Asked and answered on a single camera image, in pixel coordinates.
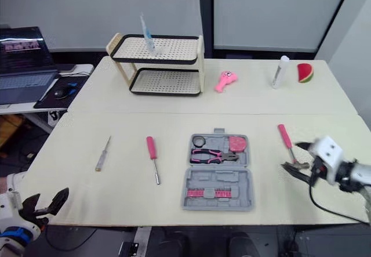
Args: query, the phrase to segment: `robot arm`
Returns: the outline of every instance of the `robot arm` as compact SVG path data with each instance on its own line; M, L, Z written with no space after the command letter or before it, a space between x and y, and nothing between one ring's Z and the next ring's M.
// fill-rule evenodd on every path
M317 139L314 143L301 142L298 147L307 150L313 157L311 176L298 169L282 166L294 177L314 186L318 178L327 180L331 185L339 184L345 192L359 192L366 200L366 212L371 222L371 165L349 162L343 158L343 149L330 137Z
M56 215L67 201L69 189L57 193L52 203L44 209L35 210L40 194L21 202L20 194L8 191L0 194L0 256L22 256L25 247L36 240L48 224L46 217Z

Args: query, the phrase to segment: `pink pliers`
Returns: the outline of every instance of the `pink pliers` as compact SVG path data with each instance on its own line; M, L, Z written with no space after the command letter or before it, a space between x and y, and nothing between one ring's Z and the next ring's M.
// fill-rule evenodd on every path
M195 149L191 151L191 154L211 154L215 157L210 158L208 160L197 160L194 158L191 158L191 163L222 163L223 161L236 161L238 159L238 155L233 153L224 153L219 150L210 150L210 149Z

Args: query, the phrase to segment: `gray tool case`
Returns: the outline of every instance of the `gray tool case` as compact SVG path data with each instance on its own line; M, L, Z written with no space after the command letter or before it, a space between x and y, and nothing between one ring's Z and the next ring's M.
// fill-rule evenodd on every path
M202 147L194 146L192 140L201 136L205 140ZM194 154L192 150L211 149L224 153L229 151L229 137L238 136L246 140L246 148L236 153L236 161L223 161L219 164L195 164L192 158L209 160L209 154ZM224 129L214 129L214 134L193 134L190 141L188 163L192 166L185 173L181 198L183 209L192 211L249 211L253 208L253 185L249 165L249 141L245 135L224 134Z

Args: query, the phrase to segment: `desk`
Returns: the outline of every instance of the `desk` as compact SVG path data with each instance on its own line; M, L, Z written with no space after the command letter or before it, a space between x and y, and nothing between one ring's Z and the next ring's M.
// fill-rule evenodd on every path
M60 72L61 75L72 75L76 73L92 73L93 71L93 65L92 64L77 64L74 70L71 73L64 73ZM43 96L46 95L46 93L51 89L51 87L57 82L57 79L55 79L51 85L48 87L46 92ZM37 112L49 112L49 111L60 111L65 110L66 108L34 108L36 102L27 102L27 103L15 103L15 104L8 104L9 106L1 106L0 107L0 115L7 115L7 114L23 114L26 118L28 118L30 121L35 123L36 125L40 126L42 129L47 131L47 133L50 133L52 131L52 128L40 119L37 115L33 113Z
M70 196L52 224L137 225L284 225L336 224L351 220L331 215L310 201L308 186L280 166L290 160L277 125L292 141L331 136L345 158L371 164L371 132L358 115L229 115L161 113L67 113L50 135L21 183L25 199L41 193L39 207L59 190ZM250 212L185 211L181 192L193 133L226 133L249 138L255 208ZM101 172L94 170L112 135ZM157 186L146 136L155 137L162 184ZM294 148L300 161L311 161ZM367 220L364 200L319 180L315 199L325 207Z
M297 81L296 66L302 62L311 63L314 68L313 79L305 84ZM357 114L326 62L293 60L285 81L275 90L271 82L278 63L278 60L205 59L204 93L198 97L160 97L132 94L107 56L68 110L80 113ZM213 87L225 70L237 73L239 80L227 86L225 93L217 93Z

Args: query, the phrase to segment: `watermelon slice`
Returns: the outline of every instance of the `watermelon slice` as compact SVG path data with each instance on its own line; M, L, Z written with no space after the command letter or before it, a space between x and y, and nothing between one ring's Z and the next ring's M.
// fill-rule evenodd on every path
M313 77L313 67L310 64L298 64L299 83L309 82Z

